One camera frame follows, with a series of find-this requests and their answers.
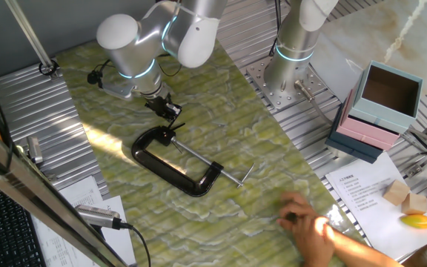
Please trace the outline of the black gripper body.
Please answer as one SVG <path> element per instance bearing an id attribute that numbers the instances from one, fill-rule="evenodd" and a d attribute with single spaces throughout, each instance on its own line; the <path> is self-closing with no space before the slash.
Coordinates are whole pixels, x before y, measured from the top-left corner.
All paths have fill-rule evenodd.
<path id="1" fill-rule="evenodd" d="M 155 99 L 146 99 L 145 106 L 156 113 L 157 116 L 170 116 L 170 109 L 167 104 L 171 103 L 171 95 L 166 97 L 158 96 Z"/>

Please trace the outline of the person right hand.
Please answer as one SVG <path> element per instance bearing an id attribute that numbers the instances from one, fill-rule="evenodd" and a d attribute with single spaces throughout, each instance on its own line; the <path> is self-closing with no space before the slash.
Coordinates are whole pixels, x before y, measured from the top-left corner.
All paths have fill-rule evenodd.
<path id="1" fill-rule="evenodd" d="M 334 255 L 334 233 L 328 219 L 321 217 L 297 192 L 283 192 L 277 222 L 290 231 L 304 266 L 328 266 Z"/>

